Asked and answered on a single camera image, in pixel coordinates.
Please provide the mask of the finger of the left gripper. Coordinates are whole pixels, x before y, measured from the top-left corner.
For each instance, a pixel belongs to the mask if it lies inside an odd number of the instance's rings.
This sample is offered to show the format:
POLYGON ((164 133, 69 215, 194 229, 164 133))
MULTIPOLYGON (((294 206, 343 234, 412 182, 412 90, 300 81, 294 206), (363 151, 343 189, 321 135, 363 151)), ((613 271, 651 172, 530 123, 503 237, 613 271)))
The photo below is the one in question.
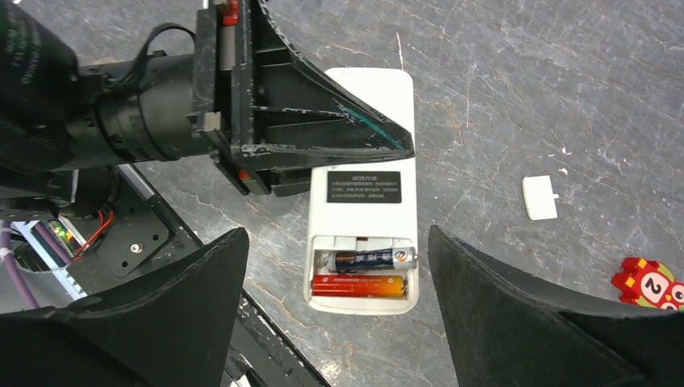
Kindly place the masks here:
POLYGON ((277 197, 302 194, 310 190, 312 169, 342 164, 342 160, 270 160, 269 193, 277 197))
POLYGON ((332 80, 285 37, 264 1, 249 2, 252 136, 248 154, 402 160, 411 133, 332 80))

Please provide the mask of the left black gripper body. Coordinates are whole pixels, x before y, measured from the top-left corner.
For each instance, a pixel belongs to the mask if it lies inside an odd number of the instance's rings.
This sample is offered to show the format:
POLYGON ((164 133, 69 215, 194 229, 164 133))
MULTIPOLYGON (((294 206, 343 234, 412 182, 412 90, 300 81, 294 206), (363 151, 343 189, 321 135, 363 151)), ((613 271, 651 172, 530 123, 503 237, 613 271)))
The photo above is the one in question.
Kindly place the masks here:
POLYGON ((208 1, 197 13, 192 75, 194 136, 208 146, 214 166, 243 195, 271 193, 265 174, 243 146, 255 139, 252 120, 250 1, 208 1))

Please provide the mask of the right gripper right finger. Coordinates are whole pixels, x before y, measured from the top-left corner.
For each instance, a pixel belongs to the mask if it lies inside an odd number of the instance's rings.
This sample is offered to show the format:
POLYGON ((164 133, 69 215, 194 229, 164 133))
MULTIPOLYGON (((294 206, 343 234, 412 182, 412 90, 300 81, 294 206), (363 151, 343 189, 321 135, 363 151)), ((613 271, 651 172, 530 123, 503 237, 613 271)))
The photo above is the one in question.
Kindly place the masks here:
POLYGON ((680 386, 683 314, 535 277, 432 226, 427 258, 461 386, 680 386))

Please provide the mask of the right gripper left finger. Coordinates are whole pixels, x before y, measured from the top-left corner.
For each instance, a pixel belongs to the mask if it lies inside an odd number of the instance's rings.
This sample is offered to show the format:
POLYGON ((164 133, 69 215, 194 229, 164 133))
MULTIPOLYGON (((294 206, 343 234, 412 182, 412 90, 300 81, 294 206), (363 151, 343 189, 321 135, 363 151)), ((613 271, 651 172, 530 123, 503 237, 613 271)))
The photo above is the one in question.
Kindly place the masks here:
POLYGON ((3 314, 2 385, 220 385, 248 249, 236 228, 68 306, 3 314))

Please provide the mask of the red orange AAA battery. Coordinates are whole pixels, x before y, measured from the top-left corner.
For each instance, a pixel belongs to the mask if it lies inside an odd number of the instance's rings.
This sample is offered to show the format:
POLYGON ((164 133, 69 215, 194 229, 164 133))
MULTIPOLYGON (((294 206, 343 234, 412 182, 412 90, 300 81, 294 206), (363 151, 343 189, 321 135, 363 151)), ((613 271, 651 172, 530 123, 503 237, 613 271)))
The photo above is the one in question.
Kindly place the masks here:
POLYGON ((403 298, 407 285, 401 276, 316 275, 311 291, 316 297, 403 298))

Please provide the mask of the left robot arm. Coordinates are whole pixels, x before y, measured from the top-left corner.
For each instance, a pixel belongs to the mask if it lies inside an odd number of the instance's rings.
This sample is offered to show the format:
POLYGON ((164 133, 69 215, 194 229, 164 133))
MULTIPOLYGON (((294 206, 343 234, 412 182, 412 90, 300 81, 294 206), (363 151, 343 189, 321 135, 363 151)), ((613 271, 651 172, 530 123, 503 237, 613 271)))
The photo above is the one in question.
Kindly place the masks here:
POLYGON ((412 158, 411 133, 333 81, 263 1, 213 1, 170 56, 80 66, 13 2, 1 4, 1 216, 87 216, 121 164, 208 155, 244 195, 304 192, 317 167, 412 158))

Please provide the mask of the white battery cover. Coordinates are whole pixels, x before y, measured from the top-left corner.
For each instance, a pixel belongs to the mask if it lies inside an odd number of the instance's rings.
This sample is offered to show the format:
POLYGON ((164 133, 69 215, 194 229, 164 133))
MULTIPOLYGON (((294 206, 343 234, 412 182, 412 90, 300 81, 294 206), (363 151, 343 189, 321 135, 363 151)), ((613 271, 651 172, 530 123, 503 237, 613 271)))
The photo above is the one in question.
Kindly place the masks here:
POLYGON ((558 218, 556 200, 549 175, 524 177, 522 180, 523 199, 532 221, 558 218))

